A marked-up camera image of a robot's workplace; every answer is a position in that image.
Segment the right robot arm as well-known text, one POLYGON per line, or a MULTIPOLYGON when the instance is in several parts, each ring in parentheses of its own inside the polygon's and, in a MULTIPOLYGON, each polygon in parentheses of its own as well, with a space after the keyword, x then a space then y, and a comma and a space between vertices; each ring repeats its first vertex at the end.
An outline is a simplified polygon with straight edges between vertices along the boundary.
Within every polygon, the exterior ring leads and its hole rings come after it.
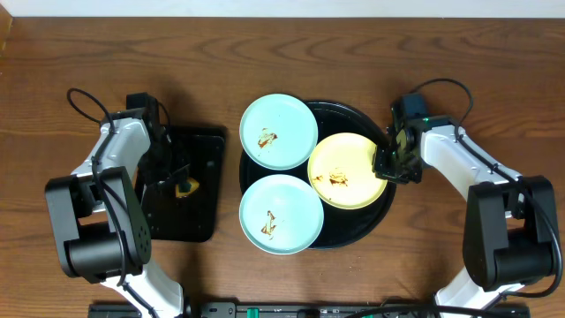
POLYGON ((463 196, 463 269, 434 295, 443 317, 484 315, 507 297, 552 294, 563 277, 554 189, 496 161, 447 116, 398 117, 373 169, 397 184, 436 169, 463 196))

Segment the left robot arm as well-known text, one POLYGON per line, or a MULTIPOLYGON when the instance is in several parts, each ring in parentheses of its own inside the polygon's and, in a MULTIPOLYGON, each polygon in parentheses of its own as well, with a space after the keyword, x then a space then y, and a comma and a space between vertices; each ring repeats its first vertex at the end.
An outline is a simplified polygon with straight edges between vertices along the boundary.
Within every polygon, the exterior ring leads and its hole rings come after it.
POLYGON ((146 108, 107 114, 89 157, 45 185, 62 271, 126 298, 144 317, 180 317, 183 288, 152 260, 151 233, 132 181, 163 129, 146 108))

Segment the yellow plate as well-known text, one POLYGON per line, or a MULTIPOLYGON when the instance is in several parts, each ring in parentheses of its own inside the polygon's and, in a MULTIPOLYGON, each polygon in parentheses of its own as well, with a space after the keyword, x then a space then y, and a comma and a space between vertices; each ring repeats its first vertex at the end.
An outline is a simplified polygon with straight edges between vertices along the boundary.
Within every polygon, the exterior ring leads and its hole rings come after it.
POLYGON ((365 208, 383 195, 388 184, 373 172, 377 149, 375 142, 360 134, 332 134, 319 142, 310 155, 308 181, 332 207, 365 208))

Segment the green and yellow sponge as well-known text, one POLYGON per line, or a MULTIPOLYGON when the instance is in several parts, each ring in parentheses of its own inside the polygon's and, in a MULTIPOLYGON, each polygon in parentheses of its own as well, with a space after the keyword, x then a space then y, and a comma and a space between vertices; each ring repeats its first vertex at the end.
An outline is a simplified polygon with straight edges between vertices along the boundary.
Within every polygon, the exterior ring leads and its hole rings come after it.
POLYGON ((184 198, 190 196, 192 193, 196 192, 200 187, 200 183, 192 178, 188 177, 185 181, 181 181, 176 184, 175 194, 177 198, 184 198))

